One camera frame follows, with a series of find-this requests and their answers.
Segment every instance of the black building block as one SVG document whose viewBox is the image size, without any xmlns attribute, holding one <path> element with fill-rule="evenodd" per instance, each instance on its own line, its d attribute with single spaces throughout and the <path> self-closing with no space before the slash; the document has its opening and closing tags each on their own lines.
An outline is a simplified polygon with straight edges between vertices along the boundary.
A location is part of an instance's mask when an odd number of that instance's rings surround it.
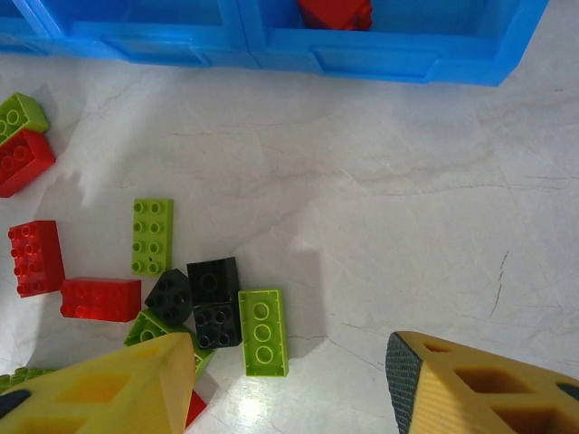
<svg viewBox="0 0 579 434">
<path fill-rule="evenodd" d="M 189 279 L 178 269 L 165 271 L 145 304 L 168 326 L 183 324 L 193 311 Z"/>
<path fill-rule="evenodd" d="M 187 264 L 193 306 L 238 303 L 239 278 L 235 258 Z"/>
<path fill-rule="evenodd" d="M 237 303 L 218 303 L 193 309 L 199 346 L 202 349 L 237 346 L 242 342 L 238 306 Z"/>
</svg>

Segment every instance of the marble surface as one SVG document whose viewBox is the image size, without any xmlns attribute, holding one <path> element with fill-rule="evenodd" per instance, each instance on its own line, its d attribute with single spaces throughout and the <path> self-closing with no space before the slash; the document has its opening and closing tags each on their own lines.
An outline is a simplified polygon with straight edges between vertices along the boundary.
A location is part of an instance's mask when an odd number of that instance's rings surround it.
<svg viewBox="0 0 579 434">
<path fill-rule="evenodd" d="M 499 89 L 1 57 L 58 162 L 0 222 L 54 219 L 69 277 L 129 278 L 132 200 L 173 197 L 175 266 L 234 255 L 245 287 L 284 288 L 289 376 L 220 350 L 194 432 L 395 433 L 394 330 L 579 377 L 577 16 L 553 0 Z M 0 371 L 121 348 L 130 325 L 20 299 L 8 252 Z"/>
</svg>

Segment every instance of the green building block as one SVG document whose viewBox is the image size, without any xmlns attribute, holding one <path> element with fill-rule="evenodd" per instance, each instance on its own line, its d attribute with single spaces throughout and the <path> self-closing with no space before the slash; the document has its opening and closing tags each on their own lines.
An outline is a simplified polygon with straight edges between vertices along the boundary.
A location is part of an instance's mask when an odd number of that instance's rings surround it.
<svg viewBox="0 0 579 434">
<path fill-rule="evenodd" d="M 201 375 L 207 364 L 209 364 L 211 357 L 214 355 L 214 351 L 202 350 L 199 348 L 199 343 L 197 342 L 197 336 L 195 333 L 193 333 L 184 325 L 170 327 L 169 325 L 165 324 L 161 318 L 151 312 L 150 309 L 146 309 L 138 313 L 137 320 L 128 332 L 127 338 L 125 339 L 125 345 L 131 346 L 134 344 L 140 344 L 141 342 L 145 342 L 162 335 L 167 335 L 169 333 L 188 333 L 191 335 L 193 348 L 195 351 L 195 376 Z"/>
<path fill-rule="evenodd" d="M 133 274 L 160 276 L 171 269 L 173 199 L 135 199 L 133 211 Z"/>
<path fill-rule="evenodd" d="M 16 92 L 0 105 L 0 146 L 23 128 L 43 133 L 48 121 L 36 99 Z"/>
<path fill-rule="evenodd" d="M 40 368 L 18 368 L 12 375 L 6 374 L 0 376 L 0 393 L 6 392 L 8 389 L 14 387 L 16 384 L 31 380 L 32 378 L 40 377 L 46 373 L 51 373 L 54 369 L 40 369 Z"/>
<path fill-rule="evenodd" d="M 243 290 L 238 297 L 245 374 L 285 377 L 289 365 L 281 289 Z"/>
</svg>

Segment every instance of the building block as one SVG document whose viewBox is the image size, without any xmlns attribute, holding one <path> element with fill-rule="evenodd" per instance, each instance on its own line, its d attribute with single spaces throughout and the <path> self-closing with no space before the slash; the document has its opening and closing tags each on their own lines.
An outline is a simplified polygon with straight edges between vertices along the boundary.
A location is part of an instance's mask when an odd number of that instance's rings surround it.
<svg viewBox="0 0 579 434">
<path fill-rule="evenodd" d="M 173 200 L 136 199 L 133 211 L 133 274 L 160 276 L 171 269 Z"/>
<path fill-rule="evenodd" d="M 55 161 L 43 134 L 21 129 L 0 146 L 0 197 L 20 192 Z"/>
<path fill-rule="evenodd" d="M 203 410 L 207 408 L 207 404 L 201 399 L 201 397 L 191 391 L 191 402 L 189 402 L 189 412 L 187 412 L 187 420 L 185 421 L 185 429 L 189 428 L 189 425 L 193 423 L 197 416 L 201 414 Z"/>
<path fill-rule="evenodd" d="M 35 221 L 8 231 L 20 297 L 58 291 L 64 280 L 56 222 Z"/>
<path fill-rule="evenodd" d="M 202 350 L 237 346 L 242 342 L 238 303 L 194 307 L 193 315 Z"/>
<path fill-rule="evenodd" d="M 189 334 L 171 334 L 18 384 L 3 433 L 182 434 L 195 382 Z"/>
<path fill-rule="evenodd" d="M 16 92 L 0 105 L 0 146 L 23 128 L 43 133 L 48 121 L 36 99 Z"/>
<path fill-rule="evenodd" d="M 187 264 L 193 306 L 233 302 L 240 290 L 235 258 Z"/>
<path fill-rule="evenodd" d="M 253 289 L 239 293 L 245 374 L 285 377 L 288 344 L 281 289 Z"/>
<path fill-rule="evenodd" d="M 414 332 L 390 335 L 386 377 L 401 434 L 579 432 L 579 381 Z"/>
<path fill-rule="evenodd" d="M 141 281 L 68 278 L 62 282 L 62 316 L 126 323 L 141 308 Z"/>
<path fill-rule="evenodd" d="M 11 387 L 16 384 L 25 382 L 26 380 L 31 380 L 32 378 L 40 377 L 46 373 L 53 373 L 54 369 L 41 369 L 41 368 L 18 368 L 14 371 L 12 375 L 5 374 L 0 375 L 0 394 L 6 392 Z"/>
<path fill-rule="evenodd" d="M 178 269 L 165 271 L 145 300 L 151 311 L 168 326 L 179 326 L 193 312 L 189 279 Z"/>
<path fill-rule="evenodd" d="M 156 316 L 150 309 L 138 313 L 137 321 L 130 329 L 127 338 L 125 339 L 125 345 L 131 346 L 140 344 L 141 342 L 146 342 L 150 339 L 170 333 L 188 333 L 191 336 L 193 348 L 195 350 L 195 375 L 201 375 L 213 357 L 214 351 L 202 349 L 199 346 L 197 335 L 188 328 L 183 325 L 171 327 L 165 324 L 163 320 Z"/>
<path fill-rule="evenodd" d="M 370 0 L 299 0 L 306 27 L 331 30 L 369 30 Z"/>
</svg>

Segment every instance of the red block in bin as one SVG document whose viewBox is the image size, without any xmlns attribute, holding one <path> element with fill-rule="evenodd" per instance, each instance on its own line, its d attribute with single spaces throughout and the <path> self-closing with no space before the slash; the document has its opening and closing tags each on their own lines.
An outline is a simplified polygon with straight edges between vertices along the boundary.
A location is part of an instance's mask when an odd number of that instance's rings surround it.
<svg viewBox="0 0 579 434">
<path fill-rule="evenodd" d="M 372 26 L 370 0 L 298 0 L 310 29 L 368 30 Z"/>
<path fill-rule="evenodd" d="M 195 391 L 191 392 L 191 402 L 189 402 L 189 412 L 187 412 L 187 421 L 185 422 L 185 429 L 189 428 L 189 425 L 193 423 L 197 416 L 201 414 L 203 410 L 207 407 L 207 404 L 199 397 Z"/>
<path fill-rule="evenodd" d="M 61 314 L 68 318 L 126 323 L 141 309 L 140 280 L 68 278 L 61 293 Z"/>
<path fill-rule="evenodd" d="M 20 297 L 58 291 L 64 280 L 56 222 L 36 221 L 8 231 Z"/>
<path fill-rule="evenodd" d="M 0 146 L 0 197 L 18 193 L 55 161 L 41 133 L 21 130 Z"/>
</svg>

